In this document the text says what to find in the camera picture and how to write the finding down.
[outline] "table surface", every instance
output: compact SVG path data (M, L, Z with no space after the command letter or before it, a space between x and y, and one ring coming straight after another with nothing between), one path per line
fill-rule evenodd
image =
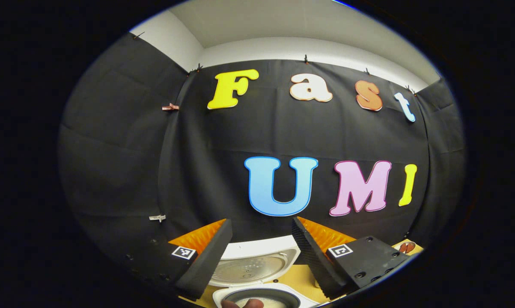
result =
M411 240L403 240L400 243L394 244L393 248L399 249L400 245L402 245L404 242L411 242ZM416 254L421 252L422 250L423 248L416 244L416 247L410 253L407 254ZM306 264L292 265L284 275L277 279L278 283L289 285L295 291L303 294L311 300L314 300L315 302L319 302L320 304L325 302L333 302L333 300L330 300L329 298L324 296L324 293L322 293L322 290L316 284L316 280L314 279L313 273L310 271L309 266ZM212 298L212 294L214 294L214 292L216 292L219 289L223 289L223 287L214 287L213 285L208 285L204 290L204 294L196 302L193 302L181 296L180 298L205 308L217 308Z

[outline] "blue letter u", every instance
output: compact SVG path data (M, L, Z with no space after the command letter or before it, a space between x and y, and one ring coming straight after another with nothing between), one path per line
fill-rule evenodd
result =
M290 167L295 169L295 197L289 202L278 202L273 196L274 171L280 167L280 161L273 157L250 157L244 162L250 171L250 203L257 212L269 216L289 216L297 214L307 207L313 180L313 169L318 160L310 157L297 157L290 160Z

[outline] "white ceiling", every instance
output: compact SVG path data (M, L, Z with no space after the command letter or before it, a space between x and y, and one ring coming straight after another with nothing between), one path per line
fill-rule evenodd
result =
M386 26L333 0L190 0L170 9L204 48L261 37L306 37L358 47L429 84L430 62Z

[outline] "hand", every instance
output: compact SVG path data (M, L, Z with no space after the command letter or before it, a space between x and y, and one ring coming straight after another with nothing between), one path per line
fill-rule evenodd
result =
M230 300L224 300L221 302L221 308L240 308L234 302ZM242 308L263 308L263 302L261 300L252 298Z

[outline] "white wall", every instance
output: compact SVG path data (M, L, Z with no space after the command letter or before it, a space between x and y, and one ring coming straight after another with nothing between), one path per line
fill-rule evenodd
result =
M162 51L187 72L196 68L193 66L204 50L194 35L171 12L164 11L142 22L131 33L139 35L156 49Z
M288 59L322 62L365 71L401 86L419 91L428 83L402 66L369 51L320 39L264 37L232 41L204 49L195 36L171 12L164 11L139 24L130 32L139 35L169 56L187 72L230 62Z
M263 59L302 61L305 55L309 62L322 62L359 71L365 71L367 68L370 74L401 86L409 85L415 92L428 86L428 83L402 66L369 51L333 41L302 37L253 38L216 45L204 49L192 67L196 68L199 63L209 67Z

